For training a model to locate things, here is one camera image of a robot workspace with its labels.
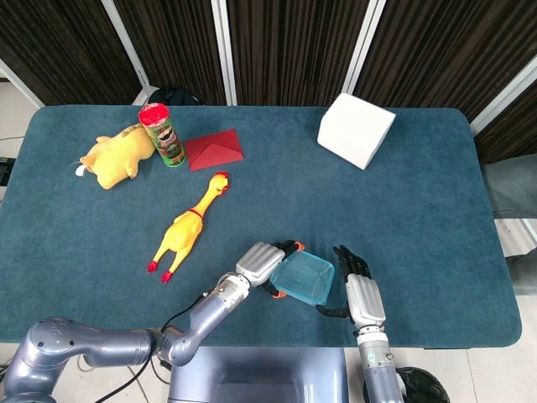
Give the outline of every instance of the robotic hand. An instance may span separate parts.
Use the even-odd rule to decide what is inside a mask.
[[[39,321],[29,329],[9,365],[2,403],[55,403],[50,395],[67,361],[76,355],[83,355],[92,367],[144,363],[137,376],[155,353],[172,366],[188,364],[203,339],[248,296],[250,287],[266,284],[276,266],[298,248],[291,241],[284,247],[277,245],[253,245],[238,261],[236,273],[225,275],[211,293],[193,304],[186,332],[169,326],[171,319],[160,329],[145,330],[103,330],[62,317]],[[176,387],[170,385],[171,400]]]
[[[345,288],[348,308],[317,310],[329,317],[350,317],[357,328],[358,348],[371,403],[403,403],[401,383],[395,372],[394,355],[383,331],[386,321],[377,282],[371,279],[368,264],[343,245],[334,248]]]

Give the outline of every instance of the brown curtain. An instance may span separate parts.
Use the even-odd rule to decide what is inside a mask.
[[[226,104],[210,0],[116,0],[116,6],[151,85]]]
[[[0,1],[0,58],[45,105],[132,103],[141,90],[99,0]]]
[[[537,54],[535,0],[388,0],[354,94],[474,119]]]
[[[476,146],[485,164],[537,153],[537,82],[476,136]]]
[[[228,0],[239,105],[329,105],[367,0]]]

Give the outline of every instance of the stuffed animal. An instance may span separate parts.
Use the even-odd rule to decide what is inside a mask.
[[[160,281],[167,283],[174,272],[177,270],[186,255],[192,250],[194,242],[203,228],[203,215],[209,205],[219,196],[223,195],[229,188],[227,172],[217,172],[209,181],[209,187],[206,194],[200,202],[178,216],[174,223],[164,234],[164,239],[160,244],[157,254],[148,266],[148,272],[157,270],[159,260],[168,250],[175,252],[174,263],[166,271]]]
[[[85,157],[84,168],[97,175],[97,182],[110,189],[119,181],[138,174],[138,162],[154,152],[154,144],[141,123],[134,124],[114,137],[101,136]]]

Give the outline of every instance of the red lid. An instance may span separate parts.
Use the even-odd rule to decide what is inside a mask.
[[[138,114],[140,123],[144,126],[162,124],[169,117],[168,108],[163,103],[148,103]]]

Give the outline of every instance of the pringles can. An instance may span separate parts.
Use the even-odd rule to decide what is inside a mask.
[[[164,104],[148,103],[142,107],[138,118],[167,166],[179,166],[185,162],[185,150]]]

